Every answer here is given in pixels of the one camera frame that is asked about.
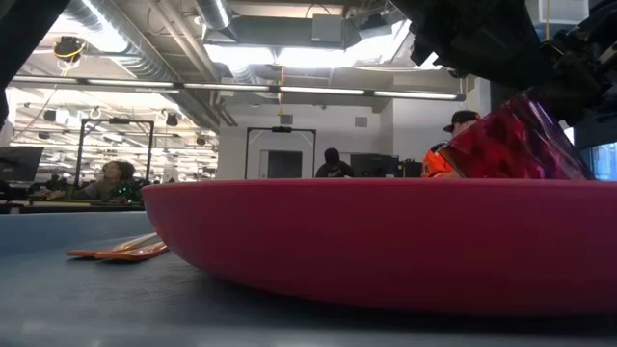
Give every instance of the desk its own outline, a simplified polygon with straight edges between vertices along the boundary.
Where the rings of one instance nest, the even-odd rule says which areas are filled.
[[[33,214],[33,213],[77,213],[77,212],[129,212],[144,211],[139,204],[104,203],[88,200],[56,200],[56,201],[13,201],[5,204],[0,201],[0,214]]]
[[[10,279],[0,285],[3,346],[617,345],[614,316],[478,318],[341,307],[220,280],[172,252],[128,264],[65,256],[153,232],[144,212],[0,216],[0,226],[0,279]]]

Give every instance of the red plastic bag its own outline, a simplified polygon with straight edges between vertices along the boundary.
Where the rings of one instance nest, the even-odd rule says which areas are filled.
[[[536,93],[523,93],[440,149],[462,177],[593,179]]]

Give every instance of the red bowl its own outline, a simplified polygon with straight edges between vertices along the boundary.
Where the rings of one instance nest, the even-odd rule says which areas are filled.
[[[149,186],[181,258],[272,292],[478,315],[617,311],[617,184],[311,179]]]

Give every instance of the orange utensil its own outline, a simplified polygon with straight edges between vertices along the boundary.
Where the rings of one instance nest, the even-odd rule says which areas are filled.
[[[140,236],[136,239],[132,239],[130,241],[126,241],[123,242],[117,246],[114,247],[110,247],[107,249],[102,249],[102,250],[68,250],[67,251],[67,255],[72,255],[72,256],[87,256],[87,257],[94,257],[94,255],[96,253],[99,252],[124,252],[124,251],[130,251],[130,250],[134,250],[136,248],[139,248],[140,246],[142,246],[144,243],[146,243],[147,241],[155,238],[156,232],[150,233],[150,234],[146,234],[144,236]]]
[[[135,250],[124,252],[97,252],[94,257],[96,259],[118,259],[127,261],[143,261],[163,254],[167,251],[165,242],[157,242],[152,245],[144,246]]]

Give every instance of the man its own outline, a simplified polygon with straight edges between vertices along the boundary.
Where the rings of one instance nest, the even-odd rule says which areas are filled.
[[[467,130],[479,119],[480,115],[476,112],[470,110],[457,111],[452,115],[450,125],[446,126],[443,131],[451,133],[452,138],[454,138]],[[447,161],[440,156],[439,149],[443,145],[445,144],[437,144],[431,147],[428,153],[426,153],[424,162],[422,163],[422,177],[455,178],[459,176]]]
[[[334,178],[354,176],[354,171],[351,169],[349,164],[340,160],[338,150],[336,150],[336,148],[326,149],[324,156],[326,157],[326,164],[322,165],[319,170],[317,170],[315,177]]]

